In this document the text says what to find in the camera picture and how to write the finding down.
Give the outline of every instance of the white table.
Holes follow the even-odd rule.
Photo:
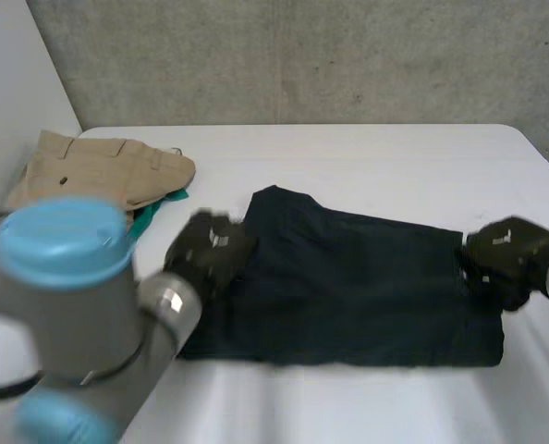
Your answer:
[[[509,215],[549,228],[549,165],[498,125],[98,128],[81,137],[179,147],[198,172],[140,239],[147,276],[198,207],[241,216],[272,184],[324,206],[471,231]],[[177,362],[126,443],[549,444],[549,302],[504,316],[493,369],[378,369]]]

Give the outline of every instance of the white wall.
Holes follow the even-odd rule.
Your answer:
[[[0,0],[0,203],[44,128],[81,133],[26,3]]]

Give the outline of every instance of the green cloth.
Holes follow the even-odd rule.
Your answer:
[[[141,234],[143,234],[143,231],[145,231],[145,229],[147,229],[147,227],[151,225],[153,215],[155,215],[155,213],[157,213],[157,210],[160,209],[160,206],[162,206],[162,202],[181,201],[183,199],[186,199],[187,197],[189,197],[189,194],[186,192],[185,189],[176,190],[170,192],[163,199],[160,199],[157,202],[150,203],[149,205],[145,205],[142,208],[135,210],[135,214],[133,216],[133,225],[128,231],[128,234],[132,236],[133,239],[138,239]]]

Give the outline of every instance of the khaki pants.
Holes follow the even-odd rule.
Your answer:
[[[7,204],[77,194],[105,198],[132,212],[184,188],[194,173],[192,160],[143,142],[74,139],[43,130]]]

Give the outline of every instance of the gray wall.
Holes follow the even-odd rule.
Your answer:
[[[505,123],[549,159],[549,0],[29,0],[84,129]]]

